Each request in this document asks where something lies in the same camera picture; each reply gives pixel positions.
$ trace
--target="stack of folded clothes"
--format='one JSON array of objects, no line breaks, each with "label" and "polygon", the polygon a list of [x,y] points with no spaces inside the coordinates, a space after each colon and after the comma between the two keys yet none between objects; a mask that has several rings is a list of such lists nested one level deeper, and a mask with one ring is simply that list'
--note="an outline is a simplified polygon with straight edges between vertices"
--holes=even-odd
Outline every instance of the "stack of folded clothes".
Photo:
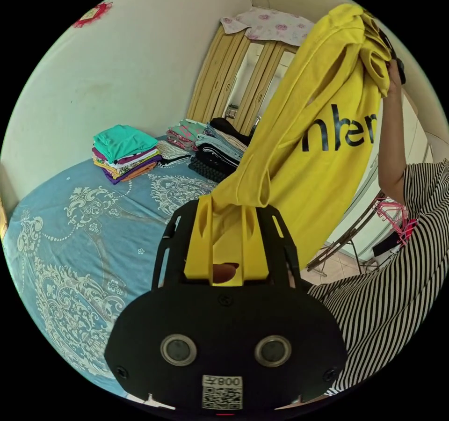
[{"label": "stack of folded clothes", "polygon": [[252,134],[240,134],[226,119],[214,118],[196,141],[197,151],[189,168],[214,182],[235,172]]},{"label": "stack of folded clothes", "polygon": [[185,118],[167,130],[167,142],[188,152],[196,151],[197,137],[205,128],[204,123]]},{"label": "stack of folded clothes", "polygon": [[156,167],[162,159],[157,140],[127,125],[116,125],[94,136],[94,164],[112,184],[127,181]]},{"label": "stack of folded clothes", "polygon": [[162,157],[159,162],[160,167],[167,167],[190,158],[190,153],[165,140],[160,140],[156,147]]}]

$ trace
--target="metal rack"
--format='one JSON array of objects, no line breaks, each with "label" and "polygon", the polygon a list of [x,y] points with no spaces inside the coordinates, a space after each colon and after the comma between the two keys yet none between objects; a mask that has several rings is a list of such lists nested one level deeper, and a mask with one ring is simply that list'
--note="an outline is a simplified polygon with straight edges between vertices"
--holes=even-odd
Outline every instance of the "metal rack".
[{"label": "metal rack", "polygon": [[354,248],[354,254],[357,261],[357,266],[359,268],[360,274],[366,274],[368,272],[368,268],[377,269],[379,265],[376,264],[374,259],[370,259],[366,262],[361,263],[357,256],[357,251],[355,250],[354,243],[352,241],[353,237],[358,234],[366,224],[377,214],[377,206],[376,203],[385,198],[385,194],[383,192],[379,192],[377,196],[374,198],[372,203],[367,207],[367,209],[363,212],[363,214],[355,221],[355,223],[335,242],[331,243],[329,246],[321,248],[322,251],[315,257],[312,261],[310,261],[306,270],[308,272],[315,272],[323,277],[327,277],[327,274],[319,269],[319,266],[327,261],[331,256],[333,256],[336,252],[338,252],[343,246],[347,243],[351,243]]}]

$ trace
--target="person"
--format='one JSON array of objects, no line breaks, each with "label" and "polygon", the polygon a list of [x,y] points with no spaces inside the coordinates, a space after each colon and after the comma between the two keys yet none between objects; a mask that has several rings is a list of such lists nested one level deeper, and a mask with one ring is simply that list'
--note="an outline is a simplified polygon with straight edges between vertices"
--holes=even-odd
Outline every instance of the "person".
[{"label": "person", "polygon": [[[389,198],[405,205],[418,225],[407,245],[384,269],[309,289],[309,295],[323,303],[337,320],[348,351],[345,369],[318,399],[364,381],[390,362],[425,319],[449,269],[449,160],[406,164],[396,60],[389,63],[388,70],[390,88],[383,100],[379,187]],[[215,264],[214,281],[226,282],[235,272],[236,264]],[[301,404],[299,397],[296,403],[281,408]]]}]

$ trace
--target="screw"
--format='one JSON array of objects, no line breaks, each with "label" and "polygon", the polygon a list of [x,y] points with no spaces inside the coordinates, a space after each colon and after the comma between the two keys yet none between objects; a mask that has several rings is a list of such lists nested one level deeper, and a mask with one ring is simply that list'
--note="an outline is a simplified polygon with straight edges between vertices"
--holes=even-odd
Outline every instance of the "screw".
[{"label": "screw", "polygon": [[218,303],[224,307],[229,307],[234,302],[234,299],[230,296],[220,295],[218,297]]},{"label": "screw", "polygon": [[335,371],[334,368],[331,368],[330,370],[327,370],[324,375],[323,375],[323,380],[325,382],[330,382],[332,379],[335,378],[335,375],[337,374],[337,372]]},{"label": "screw", "polygon": [[128,378],[128,372],[123,366],[117,366],[116,372],[122,379]]}]

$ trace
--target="qr code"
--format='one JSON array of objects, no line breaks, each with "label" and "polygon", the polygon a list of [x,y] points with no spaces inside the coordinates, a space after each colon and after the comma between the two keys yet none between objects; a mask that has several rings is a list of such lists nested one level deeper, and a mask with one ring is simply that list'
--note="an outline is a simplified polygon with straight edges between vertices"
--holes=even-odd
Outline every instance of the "qr code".
[{"label": "qr code", "polygon": [[203,387],[203,408],[218,410],[241,410],[242,388]]}]

